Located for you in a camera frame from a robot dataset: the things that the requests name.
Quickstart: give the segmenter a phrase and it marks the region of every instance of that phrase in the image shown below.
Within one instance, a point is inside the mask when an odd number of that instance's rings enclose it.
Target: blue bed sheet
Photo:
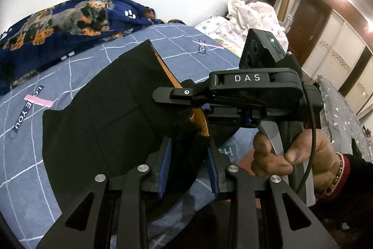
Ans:
[[[70,57],[0,97],[0,211],[25,248],[34,249],[61,214],[41,153],[46,108],[33,104],[28,113],[22,113],[25,96],[44,86],[38,97],[54,101],[52,109],[61,110],[98,72],[146,39],[180,82],[201,82],[211,71],[238,69],[239,58],[227,49],[207,46],[206,52],[200,52],[195,42],[217,43],[198,30],[181,24],[153,25]],[[14,126],[20,120],[16,133]],[[256,131],[240,129],[220,151],[237,163],[252,149]],[[174,208],[148,224],[149,248],[164,246],[213,199],[203,165],[196,182]]]

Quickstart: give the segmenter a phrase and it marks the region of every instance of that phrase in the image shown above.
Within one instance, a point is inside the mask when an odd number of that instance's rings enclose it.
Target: brown door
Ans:
[[[331,10],[322,0],[301,0],[287,34],[288,51],[294,54],[301,66],[316,45]]]

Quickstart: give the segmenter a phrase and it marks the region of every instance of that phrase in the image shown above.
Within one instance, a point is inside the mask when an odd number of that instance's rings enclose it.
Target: bracelet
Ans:
[[[339,157],[339,160],[340,160],[340,165],[339,165],[339,170],[337,172],[337,175],[335,176],[335,179],[333,180],[332,182],[332,185],[330,187],[327,187],[325,190],[324,190],[324,194],[326,196],[329,196],[333,193],[333,191],[335,190],[336,186],[338,185],[339,181],[340,181],[340,177],[342,176],[343,174],[343,169],[344,169],[344,166],[345,166],[345,163],[344,163],[344,159],[343,159],[343,156],[342,154],[340,154],[339,152],[336,152],[335,154],[338,155]]]

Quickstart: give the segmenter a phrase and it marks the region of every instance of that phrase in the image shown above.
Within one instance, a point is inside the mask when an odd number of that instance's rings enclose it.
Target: metal screw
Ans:
[[[278,183],[281,182],[281,178],[278,175],[271,176],[271,181]]]
[[[149,166],[148,165],[139,165],[139,167],[137,167],[137,170],[139,170],[140,172],[147,172],[149,170]]]
[[[235,172],[238,171],[238,166],[236,166],[236,165],[230,165],[230,166],[228,167],[228,170],[229,170],[230,172],[232,172],[232,173],[235,173]]]
[[[96,182],[103,182],[105,179],[106,179],[106,176],[103,175],[103,174],[98,174],[98,175],[96,175],[96,177],[94,178],[94,180],[95,180]]]

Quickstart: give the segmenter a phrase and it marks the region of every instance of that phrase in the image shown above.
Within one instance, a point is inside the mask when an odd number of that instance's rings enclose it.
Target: person's hand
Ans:
[[[295,139],[285,156],[271,153],[270,140],[257,133],[254,137],[254,160],[251,170],[257,176],[289,175],[293,165],[303,163],[311,154],[312,133],[305,130]],[[316,130],[316,152],[312,166],[315,192],[330,187],[339,170],[340,160],[333,150],[328,136],[322,130]]]

